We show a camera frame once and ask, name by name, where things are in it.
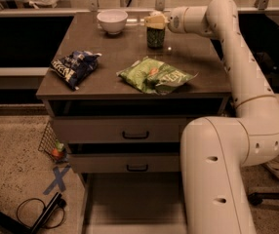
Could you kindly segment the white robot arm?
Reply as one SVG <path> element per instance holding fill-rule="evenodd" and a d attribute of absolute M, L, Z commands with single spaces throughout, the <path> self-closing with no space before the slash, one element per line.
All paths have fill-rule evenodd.
<path fill-rule="evenodd" d="M 240 169 L 279 155 L 279 102 L 246 44 L 233 0 L 176 7 L 163 22 L 221 44 L 236 116 L 191 121 L 180 140 L 188 234 L 256 234 Z"/>

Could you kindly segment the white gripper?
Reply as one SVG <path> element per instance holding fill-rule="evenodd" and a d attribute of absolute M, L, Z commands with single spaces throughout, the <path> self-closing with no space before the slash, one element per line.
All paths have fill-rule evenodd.
<path fill-rule="evenodd" d="M 187 33 L 185 25 L 186 7 L 176 7 L 170 11 L 169 16 L 161 11 L 149 12 L 149 17 L 144 18 L 144 25 L 154 29 L 168 28 L 173 33 Z"/>

